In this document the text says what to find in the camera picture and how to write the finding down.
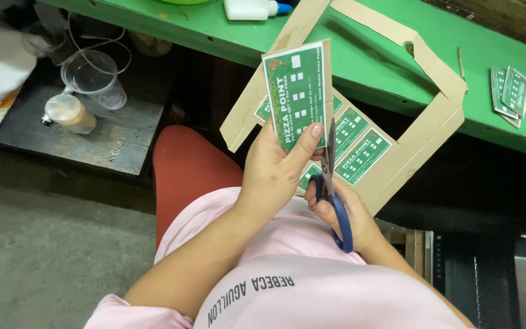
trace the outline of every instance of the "person's right hand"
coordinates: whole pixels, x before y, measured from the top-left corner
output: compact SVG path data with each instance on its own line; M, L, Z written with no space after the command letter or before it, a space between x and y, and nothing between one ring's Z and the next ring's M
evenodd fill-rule
M334 185L334 191L344 204L348 219L350 220L352 248L362 254L364 251L369 250L369 248L380 245L384 237L376 225L375 220L370 215L369 209L366 208L361 196L336 176L332 178L332 183ZM321 200L318 202L316 200L316 183L314 181L311 181L307 185L304 199L307 201L311 211L315 212L320 219L333 228L340 239L342 239L334 208L328 201Z

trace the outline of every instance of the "orange pants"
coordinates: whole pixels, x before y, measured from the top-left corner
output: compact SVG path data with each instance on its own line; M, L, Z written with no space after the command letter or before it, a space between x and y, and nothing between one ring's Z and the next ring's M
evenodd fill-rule
M156 249L172 221L201 196L240 186L242 169L186 126L167 126L153 152L156 187Z

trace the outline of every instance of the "green table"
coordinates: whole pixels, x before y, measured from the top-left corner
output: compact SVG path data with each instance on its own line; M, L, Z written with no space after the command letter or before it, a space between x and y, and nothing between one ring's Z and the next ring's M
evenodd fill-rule
M43 1L252 67L288 19L232 22L223 0L191 6L156 0ZM516 129L493 113L489 82L491 66L511 65L526 74L525 44L420 0L357 1L419 32L457 73L460 46L469 93L464 99L466 122L459 131L526 153L526 116ZM405 49L329 7L306 42L325 38L332 39L333 85L347 97L417 115L438 92Z

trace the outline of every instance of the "green bowl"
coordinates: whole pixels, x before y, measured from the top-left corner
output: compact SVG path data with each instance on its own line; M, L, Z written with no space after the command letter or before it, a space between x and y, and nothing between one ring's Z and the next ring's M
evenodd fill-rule
M196 5L206 2L208 0L161 0L163 2L169 2L170 4L177 5Z

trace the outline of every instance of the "scissors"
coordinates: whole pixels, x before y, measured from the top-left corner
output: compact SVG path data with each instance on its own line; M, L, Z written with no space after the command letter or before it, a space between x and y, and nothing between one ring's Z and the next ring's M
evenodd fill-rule
M322 165L322 173L315 174L310 177L309 182L312 180L316 182L316 199L317 202L320 200L328 201L338 218L338 224L340 225L340 232L342 233L342 240L338 237L336 232L332 230L332 237L334 242L345 253L352 251L352 229L350 228L350 220L348 220L348 214L344 204L340 201L338 194L334 192L334 185L332 185L332 174L334 173L334 157L336 152L336 124L334 118L332 118L332 124L330 125L330 131L328 133L328 146L324 149L322 159L320 163Z

